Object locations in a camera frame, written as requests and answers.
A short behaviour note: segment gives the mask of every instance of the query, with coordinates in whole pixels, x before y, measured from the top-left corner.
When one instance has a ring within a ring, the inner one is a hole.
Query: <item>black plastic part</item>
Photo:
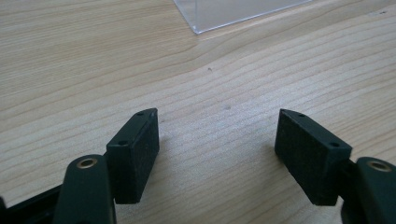
[[[160,149],[157,109],[134,114],[106,146],[116,203],[138,203]]]
[[[369,223],[396,223],[396,167],[375,158],[359,158],[356,189]]]
[[[316,205],[335,205],[338,168],[352,147],[308,116],[281,109],[275,152]]]
[[[341,219],[344,224],[367,224],[367,218],[361,207],[361,199],[356,191],[359,178],[357,165],[349,161],[340,166],[335,190],[344,199]]]
[[[103,156],[83,156],[68,165],[52,223],[116,223]]]
[[[51,223],[61,186],[49,189],[2,212],[0,223]]]

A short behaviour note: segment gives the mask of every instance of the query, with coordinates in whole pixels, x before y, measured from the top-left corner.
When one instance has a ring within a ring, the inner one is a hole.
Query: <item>brass screw hole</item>
[[[390,171],[392,171],[392,169],[388,165],[386,165],[385,163],[380,162],[380,161],[368,161],[367,164],[371,168],[373,168],[373,169],[375,169],[377,171],[380,171],[380,172],[390,172]]]
[[[97,162],[98,162],[97,159],[88,158],[88,159],[79,161],[79,162],[77,163],[77,167],[78,167],[79,169],[88,169],[88,168],[93,167]]]

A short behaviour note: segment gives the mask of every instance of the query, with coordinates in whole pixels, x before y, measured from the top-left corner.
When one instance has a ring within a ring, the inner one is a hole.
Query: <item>transparent plastic container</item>
[[[174,0],[191,29],[200,34],[311,0]]]

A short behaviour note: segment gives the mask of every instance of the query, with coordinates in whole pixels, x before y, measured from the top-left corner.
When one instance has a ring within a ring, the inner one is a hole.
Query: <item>light wooden surface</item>
[[[194,35],[171,0],[0,3],[0,194],[59,185],[133,113],[160,154],[119,223],[340,223],[276,158],[279,108],[396,163],[396,1],[327,0]]]

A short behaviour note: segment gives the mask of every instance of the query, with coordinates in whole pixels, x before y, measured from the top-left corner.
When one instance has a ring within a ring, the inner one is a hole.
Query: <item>wooden table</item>
[[[7,206],[159,109],[161,149],[119,223],[340,223],[274,153],[280,108],[396,163],[396,1],[318,0],[195,35],[171,0],[0,3]]]

